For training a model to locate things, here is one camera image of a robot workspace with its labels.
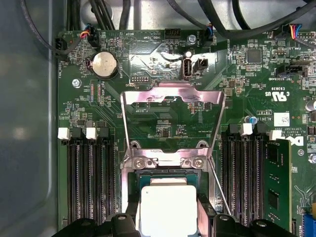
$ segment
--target blue capacitor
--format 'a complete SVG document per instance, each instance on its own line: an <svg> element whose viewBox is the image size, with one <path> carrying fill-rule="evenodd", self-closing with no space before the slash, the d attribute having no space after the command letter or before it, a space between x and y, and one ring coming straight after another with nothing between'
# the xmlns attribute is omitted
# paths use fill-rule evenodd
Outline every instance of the blue capacitor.
<svg viewBox="0 0 316 237"><path fill-rule="evenodd" d="M252 125L256 125L258 123L258 119L256 117L246 116L245 122L251 123Z"/></svg>

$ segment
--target barcode label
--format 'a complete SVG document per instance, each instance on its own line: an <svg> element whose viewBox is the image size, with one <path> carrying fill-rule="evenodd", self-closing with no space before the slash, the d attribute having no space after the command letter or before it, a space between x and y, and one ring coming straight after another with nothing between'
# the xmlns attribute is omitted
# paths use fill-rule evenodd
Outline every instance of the barcode label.
<svg viewBox="0 0 316 237"><path fill-rule="evenodd" d="M289 127L290 113L274 113L275 127Z"/></svg>

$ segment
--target motherboard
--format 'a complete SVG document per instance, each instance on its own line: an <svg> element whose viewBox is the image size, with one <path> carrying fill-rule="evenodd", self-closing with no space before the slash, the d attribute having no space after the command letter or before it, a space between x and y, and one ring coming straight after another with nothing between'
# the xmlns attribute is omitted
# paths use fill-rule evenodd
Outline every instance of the motherboard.
<svg viewBox="0 0 316 237"><path fill-rule="evenodd" d="M56 43L79 34L61 32ZM298 37L314 42L316 33ZM121 94L166 82L224 92L212 157L236 219L264 218L304 236L316 202L316 52L276 32L223 40L202 30L99 31L59 58L58 127L66 129L58 147L59 227L122 212ZM125 109L132 146L167 153L207 146L219 110L179 96ZM225 211L218 187L213 204Z"/></svg>

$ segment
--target black cable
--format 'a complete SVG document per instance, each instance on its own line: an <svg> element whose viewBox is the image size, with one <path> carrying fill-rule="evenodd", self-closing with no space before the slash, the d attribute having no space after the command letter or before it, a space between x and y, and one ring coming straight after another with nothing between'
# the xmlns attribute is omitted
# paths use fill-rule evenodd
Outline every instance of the black cable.
<svg viewBox="0 0 316 237"><path fill-rule="evenodd" d="M271 31L281 25L287 24L295 19L299 18L300 16L304 15L311 9L316 6L316 0L306 4L305 6L299 8L298 10L292 12L291 14L278 19L272 23L269 23L265 26L261 26L251 30L242 30L242 31L228 31L225 29L224 25L222 24L220 18L218 17L216 10L210 0L198 0L202 10L204 11L205 15L212 23L212 25L216 28L216 31L227 39L244 39L244 38L251 38L263 32Z"/></svg>
<svg viewBox="0 0 316 237"><path fill-rule="evenodd" d="M169 5L181 16L183 16L184 18L186 18L188 21L190 21L193 25L196 25L197 27L206 30L207 26L206 24L202 24L201 22L197 21L196 19L194 19L192 16L190 16L189 14L187 14L180 6L179 4L175 1L175 0L167 0L167 2L169 3Z"/></svg>
<svg viewBox="0 0 316 237"><path fill-rule="evenodd" d="M130 6L131 6L130 0L123 0L123 11L122 11L122 15L121 15L120 21L119 21L119 29L120 30L127 29Z"/></svg>
<svg viewBox="0 0 316 237"><path fill-rule="evenodd" d="M73 26L75 31L81 30L80 26L80 3L78 0L73 1Z"/></svg>
<svg viewBox="0 0 316 237"><path fill-rule="evenodd" d="M309 42L304 41L304 40L302 40L302 39L300 39L300 38L295 38L294 40L295 40L296 42L298 42L298 43L301 43L301 44L303 44L303 45L309 47L309 48L316 49L316 44L309 43Z"/></svg>
<svg viewBox="0 0 316 237"><path fill-rule="evenodd" d="M67 0L67 16L66 16L66 29L71 31L73 29L73 0Z"/></svg>
<svg viewBox="0 0 316 237"><path fill-rule="evenodd" d="M233 12L235 15L235 18L240 25L240 27L243 30L250 30L250 27L248 26L247 22L245 21L244 17L242 16L240 5L239 5L239 0L232 0L232 5L233 5Z"/></svg>
<svg viewBox="0 0 316 237"><path fill-rule="evenodd" d="M78 37L74 43L72 43L69 48L67 48L66 50L59 50L53 46L51 46L49 43L47 43L43 37L40 35L39 31L37 30L33 20L31 19L30 13L28 11L28 8L26 6L25 0L20 0L20 6L22 9L22 13L24 15L25 20L27 21L30 29L32 30L33 34L35 35L35 37L39 40L39 42L41 44L43 44L46 48L50 49L52 52L57 53L57 54L63 54L63 55L67 55L70 52L72 52L81 42L81 38Z"/></svg>
<svg viewBox="0 0 316 237"><path fill-rule="evenodd" d="M99 6L98 6L96 0L89 0L89 1L90 1L90 4L91 4L93 13L94 13L94 15L95 15L95 18L97 18L99 27L101 28L101 30L107 30L105 21L103 20L101 11L100 11L100 9L99 9Z"/></svg>
<svg viewBox="0 0 316 237"><path fill-rule="evenodd" d="M100 10L102 12L104 21L106 23L106 26L108 28L108 30L115 30L113 21L111 19L110 13L108 11L107 6L105 5L103 0L97 0L97 3L99 4Z"/></svg>

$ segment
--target usb port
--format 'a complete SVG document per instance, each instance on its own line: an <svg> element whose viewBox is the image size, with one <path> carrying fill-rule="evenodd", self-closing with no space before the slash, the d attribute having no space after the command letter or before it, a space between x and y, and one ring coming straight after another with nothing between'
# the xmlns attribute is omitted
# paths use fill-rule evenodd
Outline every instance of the usb port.
<svg viewBox="0 0 316 237"><path fill-rule="evenodd" d="M182 61L182 75L184 80L189 80L192 77L193 69L192 69L192 60L186 58Z"/></svg>

